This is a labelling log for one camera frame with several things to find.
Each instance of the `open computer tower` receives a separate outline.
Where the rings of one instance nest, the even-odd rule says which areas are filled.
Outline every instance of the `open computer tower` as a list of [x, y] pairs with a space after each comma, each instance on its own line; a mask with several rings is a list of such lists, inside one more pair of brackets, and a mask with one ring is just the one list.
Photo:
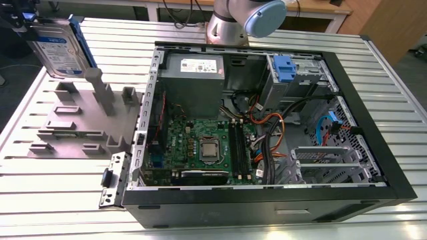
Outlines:
[[413, 198], [334, 53], [155, 42], [99, 208], [145, 228], [342, 221]]

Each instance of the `sticker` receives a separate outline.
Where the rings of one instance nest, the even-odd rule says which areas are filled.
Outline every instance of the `sticker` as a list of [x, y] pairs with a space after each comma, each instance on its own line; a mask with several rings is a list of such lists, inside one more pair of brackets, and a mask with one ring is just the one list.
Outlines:
[[333, 12], [337, 13], [337, 14], [349, 14], [349, 11], [334, 10]]
[[38, 37], [38, 47], [47, 62], [54, 70], [62, 74], [81, 74], [82, 70], [78, 66], [74, 50], [63, 38], [59, 37]]
[[256, 169], [254, 176], [261, 178], [264, 176], [264, 171], [260, 169]]
[[258, 103], [254, 104], [254, 107], [257, 108], [257, 110], [262, 110], [262, 105], [260, 105]]
[[180, 71], [185, 73], [216, 73], [216, 60], [182, 59], [180, 60]]

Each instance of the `slotted aluminum surface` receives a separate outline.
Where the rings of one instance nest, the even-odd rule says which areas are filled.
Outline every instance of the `slotted aluminum surface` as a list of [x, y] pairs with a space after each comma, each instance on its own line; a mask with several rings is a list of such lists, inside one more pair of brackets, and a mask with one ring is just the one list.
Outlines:
[[[86, 18], [81, 30], [111, 90], [145, 88], [154, 41], [204, 43], [200, 28], [170, 23]], [[30, 239], [427, 239], [425, 112], [373, 47], [357, 36], [276, 31], [250, 46], [334, 52], [370, 112], [417, 199], [342, 223], [143, 230], [125, 210], [98, 210], [109, 160], [31, 159], [27, 146], [49, 113], [58, 80], [41, 70], [0, 135], [0, 236]], [[89, 89], [83, 79], [73, 81]]]

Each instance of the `blue drive bay latch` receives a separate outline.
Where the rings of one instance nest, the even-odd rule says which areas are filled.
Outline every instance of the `blue drive bay latch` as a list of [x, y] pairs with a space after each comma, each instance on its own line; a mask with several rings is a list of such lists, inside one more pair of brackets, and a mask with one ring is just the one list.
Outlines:
[[296, 65], [288, 56], [273, 56], [273, 69], [280, 83], [289, 83], [296, 76]]

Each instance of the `wooden cabinet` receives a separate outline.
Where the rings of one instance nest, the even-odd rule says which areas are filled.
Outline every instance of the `wooden cabinet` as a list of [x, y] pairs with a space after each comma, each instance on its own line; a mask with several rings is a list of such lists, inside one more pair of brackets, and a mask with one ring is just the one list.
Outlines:
[[352, 14], [338, 34], [368, 35], [394, 65], [427, 32], [427, 0], [345, 0]]

